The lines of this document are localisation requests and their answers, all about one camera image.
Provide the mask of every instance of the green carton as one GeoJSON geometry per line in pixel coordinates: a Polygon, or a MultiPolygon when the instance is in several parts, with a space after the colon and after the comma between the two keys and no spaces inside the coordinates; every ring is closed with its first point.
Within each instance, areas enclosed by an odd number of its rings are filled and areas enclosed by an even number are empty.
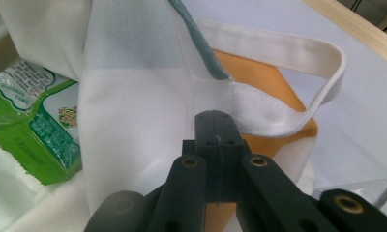
{"type": "Polygon", "coordinates": [[[44,185],[80,165],[78,83],[20,61],[0,72],[0,147],[44,185]]]}

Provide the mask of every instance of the screw hole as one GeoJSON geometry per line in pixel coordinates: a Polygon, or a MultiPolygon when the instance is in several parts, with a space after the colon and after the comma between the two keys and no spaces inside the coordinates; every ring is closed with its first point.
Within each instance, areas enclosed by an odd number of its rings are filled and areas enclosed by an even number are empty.
{"type": "Polygon", "coordinates": [[[176,220],[170,220],[165,225],[166,232],[180,232],[182,231],[182,224],[176,220]]]}
{"type": "Polygon", "coordinates": [[[337,195],[334,201],[342,210],[351,214],[358,215],[365,211],[359,202],[347,195],[337,195]]]}
{"type": "Polygon", "coordinates": [[[251,165],[258,166],[258,167],[263,167],[263,166],[268,165],[268,161],[266,161],[263,158],[259,158],[259,157],[252,157],[250,160],[250,163],[251,163],[251,165]]]}
{"type": "Polygon", "coordinates": [[[319,229],[317,225],[308,219],[302,219],[299,221],[299,226],[306,232],[317,232],[319,229]]]}
{"type": "Polygon", "coordinates": [[[185,167],[196,167],[198,165],[198,161],[197,159],[194,159],[194,158],[186,158],[182,160],[182,164],[185,167]]]}

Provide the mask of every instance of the white tote bag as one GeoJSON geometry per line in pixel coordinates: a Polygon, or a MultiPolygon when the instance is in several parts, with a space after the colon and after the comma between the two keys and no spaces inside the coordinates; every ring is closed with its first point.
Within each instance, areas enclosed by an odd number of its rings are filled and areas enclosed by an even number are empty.
{"type": "MultiPolygon", "coordinates": [[[[245,134],[297,133],[338,94],[346,64],[338,47],[315,39],[207,21],[196,27],[178,0],[1,0],[0,13],[22,58],[79,79],[78,126],[92,212],[116,191],[147,194],[163,184],[182,141],[194,137],[194,115],[204,110],[230,114],[245,134]],[[213,49],[326,83],[298,112],[235,82],[199,31],[213,49]]],[[[294,182],[314,142],[301,139],[275,155],[294,182]]]]}

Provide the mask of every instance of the orange fabric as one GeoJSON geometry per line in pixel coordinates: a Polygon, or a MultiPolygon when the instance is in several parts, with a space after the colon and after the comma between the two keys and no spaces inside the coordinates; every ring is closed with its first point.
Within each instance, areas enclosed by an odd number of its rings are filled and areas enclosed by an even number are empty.
{"type": "MultiPolygon", "coordinates": [[[[276,67],[220,51],[215,51],[215,55],[227,72],[237,82],[252,85],[270,96],[281,100],[297,111],[304,111],[306,109],[276,67]]],[[[317,136],[317,132],[316,122],[310,120],[301,131],[289,137],[266,138],[253,135],[242,136],[247,140],[254,154],[273,157],[283,145],[305,137],[317,136]]],[[[223,231],[235,212],[235,209],[235,204],[221,204],[219,206],[208,204],[206,206],[205,231],[223,231]]]]}

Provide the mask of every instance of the white fabric strap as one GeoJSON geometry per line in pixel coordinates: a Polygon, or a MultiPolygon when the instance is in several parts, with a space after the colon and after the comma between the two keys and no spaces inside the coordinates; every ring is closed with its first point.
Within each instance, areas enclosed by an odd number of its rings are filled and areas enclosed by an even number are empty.
{"type": "Polygon", "coordinates": [[[271,137],[296,133],[322,104],[339,93],[346,56],[331,43],[203,20],[197,24],[214,49],[327,80],[305,112],[297,112],[251,86],[235,83],[232,116],[242,133],[271,137]]]}

